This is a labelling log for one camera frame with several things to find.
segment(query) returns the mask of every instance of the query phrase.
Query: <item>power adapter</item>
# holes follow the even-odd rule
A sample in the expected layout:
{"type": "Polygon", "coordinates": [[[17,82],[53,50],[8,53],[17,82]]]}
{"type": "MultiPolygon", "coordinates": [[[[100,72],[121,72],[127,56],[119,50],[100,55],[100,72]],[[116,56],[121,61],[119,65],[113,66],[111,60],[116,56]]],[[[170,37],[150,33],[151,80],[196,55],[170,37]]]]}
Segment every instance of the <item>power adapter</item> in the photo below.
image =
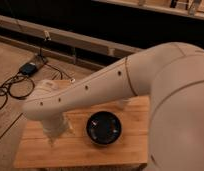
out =
{"type": "Polygon", "coordinates": [[[30,61],[19,68],[19,73],[32,76],[48,62],[47,58],[35,55],[30,61]]]}

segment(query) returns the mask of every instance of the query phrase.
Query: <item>cable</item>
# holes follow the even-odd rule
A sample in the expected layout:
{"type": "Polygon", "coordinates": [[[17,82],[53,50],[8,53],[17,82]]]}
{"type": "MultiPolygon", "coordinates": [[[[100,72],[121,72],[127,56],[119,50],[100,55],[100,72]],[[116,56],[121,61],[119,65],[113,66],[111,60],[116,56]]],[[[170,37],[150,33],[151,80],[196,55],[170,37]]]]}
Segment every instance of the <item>cable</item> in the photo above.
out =
{"type": "Polygon", "coordinates": [[[45,38],[42,42],[41,42],[41,45],[39,46],[39,56],[41,57],[42,61],[44,62],[44,64],[50,68],[52,68],[53,70],[56,70],[58,71],[58,73],[60,74],[60,79],[62,80],[63,79],[63,75],[65,75],[68,79],[71,80],[71,82],[74,82],[75,79],[73,77],[71,77],[69,74],[67,74],[65,71],[63,71],[62,69],[56,67],[56,66],[53,66],[53,65],[50,65],[50,64],[47,64],[47,62],[44,61],[44,58],[43,58],[43,55],[42,55],[42,49],[44,47],[44,44],[49,40],[49,38],[45,38]]]}
{"type": "Polygon", "coordinates": [[[17,73],[15,76],[10,77],[9,79],[7,79],[1,86],[0,86],[0,97],[5,97],[5,100],[3,102],[2,105],[0,105],[0,110],[7,104],[8,102],[8,96],[17,99],[17,100],[24,100],[26,99],[27,96],[29,96],[33,89],[35,87],[35,83],[33,82],[32,79],[30,79],[28,76],[22,75],[20,73],[17,73]],[[31,85],[31,90],[29,92],[27,92],[24,95],[15,95],[12,93],[11,88],[15,85],[15,84],[19,84],[21,82],[24,81],[28,81],[31,85]]]}

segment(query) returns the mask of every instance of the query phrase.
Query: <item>wooden cutting board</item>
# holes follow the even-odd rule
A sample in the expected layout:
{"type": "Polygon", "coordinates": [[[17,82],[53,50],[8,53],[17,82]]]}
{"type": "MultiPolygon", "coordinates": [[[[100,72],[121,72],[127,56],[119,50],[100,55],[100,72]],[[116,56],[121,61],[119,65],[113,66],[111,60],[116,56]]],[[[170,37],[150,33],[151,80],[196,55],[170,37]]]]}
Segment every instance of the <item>wooden cutting board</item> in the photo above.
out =
{"type": "MultiPolygon", "coordinates": [[[[67,81],[58,81],[60,87],[67,81]]],[[[130,99],[124,109],[117,102],[64,113],[70,129],[51,142],[39,122],[28,121],[14,161],[16,168],[126,165],[147,162],[148,97],[130,99]],[[86,133],[88,118],[98,111],[117,115],[122,123],[119,139],[108,146],[94,144],[86,133]]]]}

